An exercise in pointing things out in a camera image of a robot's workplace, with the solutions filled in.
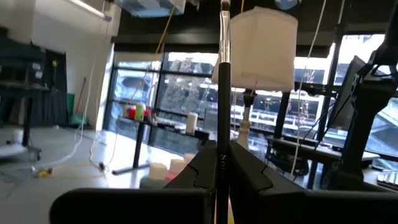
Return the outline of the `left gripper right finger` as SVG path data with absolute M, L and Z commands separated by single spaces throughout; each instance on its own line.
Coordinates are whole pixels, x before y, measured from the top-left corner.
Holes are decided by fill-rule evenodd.
M 398 194 L 307 190 L 236 142 L 229 197 L 234 224 L 398 224 Z

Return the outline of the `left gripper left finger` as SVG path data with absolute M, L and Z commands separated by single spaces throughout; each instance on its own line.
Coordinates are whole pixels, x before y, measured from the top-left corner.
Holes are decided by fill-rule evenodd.
M 213 224 L 216 163 L 208 141 L 162 189 L 70 190 L 50 207 L 50 224 Z

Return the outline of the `dark grey paint bottle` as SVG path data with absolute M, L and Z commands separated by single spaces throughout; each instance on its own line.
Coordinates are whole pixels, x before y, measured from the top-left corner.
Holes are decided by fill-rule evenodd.
M 162 189 L 166 184 L 167 167 L 162 163 L 152 163 L 149 166 L 149 173 L 141 181 L 140 189 Z

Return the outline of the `tall pink labelled paint bottle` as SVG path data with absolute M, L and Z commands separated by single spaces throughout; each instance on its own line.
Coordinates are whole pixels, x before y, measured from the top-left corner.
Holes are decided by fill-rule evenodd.
M 181 173 L 181 171 L 184 170 L 186 165 L 187 164 L 183 159 L 171 159 L 169 169 L 165 176 L 165 180 L 167 182 L 172 181 L 174 178 L 176 178 L 176 176 L 179 175 L 179 173 Z

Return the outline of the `thin black paint brush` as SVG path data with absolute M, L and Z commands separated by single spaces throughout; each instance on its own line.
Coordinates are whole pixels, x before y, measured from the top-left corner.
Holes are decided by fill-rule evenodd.
M 228 149 L 230 140 L 231 98 L 231 0 L 220 0 L 220 49 L 218 57 L 218 175 L 216 193 L 216 224 L 228 224 Z

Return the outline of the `dark desk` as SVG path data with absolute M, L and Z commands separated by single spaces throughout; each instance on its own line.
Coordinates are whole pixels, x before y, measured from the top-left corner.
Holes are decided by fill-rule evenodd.
M 357 179 L 363 176 L 362 170 L 365 164 L 370 165 L 373 160 L 381 158 L 379 154 L 365 150 L 366 141 L 357 142 L 351 138 L 346 140 L 340 151 L 321 145 L 303 144 L 297 142 L 296 138 L 289 141 L 271 136 L 267 140 L 277 151 L 333 165 L 336 174 L 353 176 Z

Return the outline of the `black side table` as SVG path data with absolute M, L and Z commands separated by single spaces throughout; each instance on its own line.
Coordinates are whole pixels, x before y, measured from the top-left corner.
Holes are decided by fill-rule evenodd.
M 142 141 L 144 139 L 144 128 L 145 126 L 150 126 L 152 128 L 160 128 L 166 131 L 171 131 L 174 133 L 177 133 L 182 136 L 190 136 L 193 138 L 196 138 L 201 141 L 201 145 L 204 145 L 204 143 L 209 140 L 210 138 L 210 133 L 208 131 L 202 130 L 202 129 L 196 129 L 193 134 L 189 134 L 186 132 L 186 130 L 181 129 L 181 127 L 178 127 L 174 124 L 171 123 L 157 123 L 157 124 L 152 124 L 146 121 L 137 121 L 139 123 L 138 125 L 138 130 L 137 130 L 137 139 L 136 139 L 136 146 L 135 146 L 135 151 L 134 151 L 134 157 L 133 157 L 133 163 L 131 167 L 125 167 L 122 169 L 116 169 L 113 170 L 111 173 L 113 175 L 121 175 L 125 174 L 128 172 L 132 172 L 134 170 L 138 169 L 145 169 L 150 166 L 150 163 L 147 162 L 145 164 L 140 165 L 139 164 L 139 158 L 141 154 L 141 146 L 142 146 Z

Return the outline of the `small red objects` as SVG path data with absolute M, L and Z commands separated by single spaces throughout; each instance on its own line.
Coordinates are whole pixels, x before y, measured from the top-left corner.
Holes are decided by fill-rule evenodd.
M 129 108 L 129 109 L 127 110 L 128 118 L 131 119 L 131 120 L 136 121 L 136 120 L 134 119 L 135 112 L 136 112 L 136 109 L 135 109 L 135 108 Z M 146 111 L 145 111 L 145 117 L 144 117 L 144 120 L 143 120 L 142 122 L 150 123 L 151 121 L 152 121 L 152 110 L 151 110 L 151 109 L 146 109 Z

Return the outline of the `small yellow-green object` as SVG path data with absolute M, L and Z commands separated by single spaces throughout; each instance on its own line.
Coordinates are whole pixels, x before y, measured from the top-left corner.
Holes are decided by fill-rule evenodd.
M 138 103 L 136 105 L 136 112 L 134 115 L 134 119 L 136 121 L 143 121 L 145 117 L 146 105 L 144 103 Z

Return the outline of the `white object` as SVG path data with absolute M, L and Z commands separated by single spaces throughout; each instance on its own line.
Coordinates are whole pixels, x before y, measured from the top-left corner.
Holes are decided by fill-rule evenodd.
M 187 116 L 186 133 L 194 134 L 197 128 L 198 115 L 196 113 L 189 113 Z

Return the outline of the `grey monitor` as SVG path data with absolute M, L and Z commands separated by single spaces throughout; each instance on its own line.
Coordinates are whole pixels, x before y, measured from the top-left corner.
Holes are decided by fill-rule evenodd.
M 354 76 L 365 65 L 365 62 L 358 56 L 354 56 L 348 65 L 341 89 L 338 92 L 332 112 L 330 113 L 328 128 L 343 129 L 347 131 L 353 116 L 351 105 L 351 93 L 354 83 Z

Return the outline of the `green floor object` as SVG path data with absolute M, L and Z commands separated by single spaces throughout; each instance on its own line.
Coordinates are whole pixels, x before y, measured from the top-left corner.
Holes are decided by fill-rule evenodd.
M 69 127 L 71 128 L 77 128 L 81 124 L 84 126 L 87 126 L 88 123 L 86 120 L 83 119 L 82 114 L 77 114 L 74 112 L 75 104 L 75 94 L 73 93 L 68 93 L 67 94 L 67 111 L 68 111 L 68 116 L 69 116 Z

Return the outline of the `white floor stand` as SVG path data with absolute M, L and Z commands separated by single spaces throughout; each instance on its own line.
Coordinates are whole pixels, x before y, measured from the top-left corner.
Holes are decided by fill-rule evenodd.
M 30 159 L 34 161 L 41 160 L 42 150 L 37 147 L 30 146 L 29 140 L 30 135 L 28 131 L 14 129 L 11 140 L 7 140 L 5 145 L 0 146 L 0 159 L 28 153 Z

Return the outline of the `black office partition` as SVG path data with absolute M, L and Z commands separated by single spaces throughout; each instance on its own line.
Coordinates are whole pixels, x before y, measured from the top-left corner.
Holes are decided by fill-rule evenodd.
M 12 123 L 19 103 L 32 98 L 33 126 L 68 123 L 66 55 L 22 44 L 0 25 L 0 123 Z

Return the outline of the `silver table lamp white shade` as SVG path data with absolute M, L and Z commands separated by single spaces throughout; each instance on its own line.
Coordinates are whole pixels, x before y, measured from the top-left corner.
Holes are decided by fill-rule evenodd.
M 248 147 L 249 114 L 257 90 L 294 89 L 298 21 L 290 14 L 254 7 L 231 17 L 220 12 L 220 49 L 217 64 L 230 63 L 231 86 L 247 91 L 237 143 Z

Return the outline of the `long ceiling light bar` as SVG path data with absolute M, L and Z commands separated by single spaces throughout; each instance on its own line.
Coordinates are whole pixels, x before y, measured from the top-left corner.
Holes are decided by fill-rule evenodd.
M 84 9 L 85 11 L 88 11 L 88 12 L 96 15 L 97 17 L 102 18 L 106 22 L 110 22 L 112 20 L 111 16 L 105 14 L 104 12 L 101 12 L 101 11 L 95 9 L 94 7 L 88 5 L 87 3 L 84 3 L 81 0 L 65 0 L 65 1 L 66 2 L 70 2 L 73 5 L 78 6 L 78 7 L 82 8 L 82 9 Z

